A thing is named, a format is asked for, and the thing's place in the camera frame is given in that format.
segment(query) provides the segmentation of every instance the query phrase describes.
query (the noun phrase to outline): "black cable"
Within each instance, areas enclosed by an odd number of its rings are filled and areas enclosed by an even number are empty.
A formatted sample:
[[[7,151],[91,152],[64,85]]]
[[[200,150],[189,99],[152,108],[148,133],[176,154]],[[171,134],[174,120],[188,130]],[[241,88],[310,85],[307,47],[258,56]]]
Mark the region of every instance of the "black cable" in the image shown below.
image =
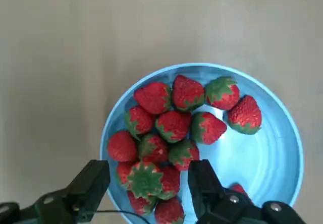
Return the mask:
[[[93,214],[93,213],[125,213],[125,214],[130,214],[130,215],[134,215],[140,219],[142,219],[146,224],[150,224],[149,221],[147,221],[144,217],[142,217],[141,215],[138,215],[136,213],[130,212],[130,211],[126,211],[126,210],[97,210],[97,211],[93,211],[93,212],[87,212],[89,214]]]

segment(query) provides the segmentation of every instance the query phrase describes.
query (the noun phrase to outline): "blue bowl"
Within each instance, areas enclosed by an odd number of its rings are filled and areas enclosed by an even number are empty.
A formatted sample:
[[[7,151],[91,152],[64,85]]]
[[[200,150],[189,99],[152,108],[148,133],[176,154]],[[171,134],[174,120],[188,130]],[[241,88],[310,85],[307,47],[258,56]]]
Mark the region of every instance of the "blue bowl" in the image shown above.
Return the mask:
[[[304,172],[301,139],[293,118],[284,104],[266,86],[254,78],[228,67],[190,63],[158,70],[139,80],[128,89],[112,109],[101,138],[100,159],[109,160],[111,183],[107,190],[117,209],[133,211],[126,191],[118,184],[115,174],[117,162],[112,160],[106,145],[116,131],[125,129],[124,113],[137,105],[133,98],[136,89],[154,81],[170,86],[177,75],[184,75],[203,85],[219,76],[232,76],[244,94],[252,95],[262,112],[262,126],[255,135],[240,134],[228,126],[225,134],[213,145],[198,144],[200,159],[208,159],[221,184],[225,187],[240,183],[255,205],[269,200],[295,203],[301,188]],[[195,111],[209,111],[222,119],[224,112],[208,105]],[[185,223],[197,221],[191,194],[187,184],[187,172],[181,172],[181,188],[178,193],[185,211]],[[123,214],[128,223],[143,223],[135,216]],[[147,220],[156,223],[153,214]]]

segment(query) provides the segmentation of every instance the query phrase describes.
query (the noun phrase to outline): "fruit pile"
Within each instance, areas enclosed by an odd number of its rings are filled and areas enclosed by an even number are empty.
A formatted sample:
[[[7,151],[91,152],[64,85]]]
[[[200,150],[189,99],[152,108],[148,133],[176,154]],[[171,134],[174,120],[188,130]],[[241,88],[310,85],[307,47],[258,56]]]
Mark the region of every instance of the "fruit pile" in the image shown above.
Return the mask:
[[[139,105],[125,113],[127,130],[112,135],[107,146],[110,157],[119,162],[117,178],[137,214],[148,215],[155,209],[158,224],[183,223],[183,207],[176,196],[180,171],[199,160],[196,143],[214,144],[227,130],[213,114],[192,116],[191,111],[206,101],[228,111],[232,129],[252,135],[260,129],[260,109],[252,96],[240,99],[231,77],[219,77],[203,87],[179,75],[172,89],[153,82],[136,90],[134,98]]]

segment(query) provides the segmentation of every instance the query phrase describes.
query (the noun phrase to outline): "gray surface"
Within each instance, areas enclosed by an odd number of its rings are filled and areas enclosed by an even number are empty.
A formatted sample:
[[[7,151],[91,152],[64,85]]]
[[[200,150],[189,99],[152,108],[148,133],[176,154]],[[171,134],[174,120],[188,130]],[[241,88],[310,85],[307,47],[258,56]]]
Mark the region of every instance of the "gray surface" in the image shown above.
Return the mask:
[[[65,186],[98,157],[109,110],[142,76],[217,62],[259,79],[289,108],[305,153],[296,210],[321,223],[322,3],[0,0],[0,199],[26,205]]]

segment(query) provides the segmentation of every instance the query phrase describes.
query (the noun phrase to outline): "bowl rim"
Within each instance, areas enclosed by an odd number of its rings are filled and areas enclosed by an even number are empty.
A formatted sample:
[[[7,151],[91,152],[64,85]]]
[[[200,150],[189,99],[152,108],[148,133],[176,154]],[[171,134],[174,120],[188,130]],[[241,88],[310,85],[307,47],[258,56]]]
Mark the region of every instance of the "bowl rim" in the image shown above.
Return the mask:
[[[107,130],[107,126],[108,126],[108,122],[110,121],[114,111],[116,110],[117,106],[120,104],[120,102],[126,97],[127,94],[129,94],[131,91],[133,91],[138,85],[140,85],[141,83],[145,82],[146,80],[148,80],[149,78],[156,76],[160,73],[163,73],[165,71],[168,70],[172,70],[172,69],[178,69],[178,68],[184,68],[184,67],[196,67],[196,66],[203,66],[203,67],[212,67],[212,68],[218,68],[218,69],[223,69],[223,70],[227,70],[230,71],[232,73],[238,74],[252,82],[254,82],[255,84],[257,84],[260,88],[262,88],[264,91],[266,91],[279,105],[279,107],[284,111],[285,115],[288,118],[288,121],[290,122],[294,134],[296,136],[296,141],[297,141],[297,146],[298,146],[298,154],[299,154],[299,174],[298,174],[298,180],[297,180],[297,185],[295,188],[295,192],[293,194],[293,197],[289,203],[290,206],[293,206],[297,200],[297,197],[299,195],[299,192],[301,190],[302,187],[302,182],[303,182],[303,175],[304,175],[304,154],[303,154],[303,147],[302,147],[302,141],[301,141],[301,137],[299,134],[299,131],[297,129],[297,126],[293,120],[293,117],[290,115],[289,111],[287,110],[287,107],[284,105],[284,103],[268,88],[266,87],[264,84],[262,84],[261,82],[259,82],[258,80],[256,80],[255,78],[251,77],[250,75],[247,75],[246,73],[243,73],[237,69],[234,68],[230,68],[227,66],[222,66],[219,64],[213,64],[213,63],[184,63],[184,64],[176,64],[176,65],[172,65],[172,66],[168,66],[159,70],[156,70],[148,75],[146,75],[145,77],[143,77],[142,79],[140,79],[137,83],[133,84],[125,93],[122,94],[122,96],[119,98],[119,100],[117,101],[117,103],[114,105],[114,107],[112,108],[105,124],[104,124],[104,128],[102,131],[102,136],[101,136],[101,143],[100,143],[100,160],[103,160],[103,145],[104,145],[104,136]],[[120,210],[119,206],[117,205],[117,203],[115,202],[114,198],[112,197],[112,194],[110,192],[110,189],[107,189],[107,193],[110,197],[111,202],[114,204],[114,206],[117,208],[117,210]],[[129,223],[132,224],[132,222],[122,213],[123,218]]]

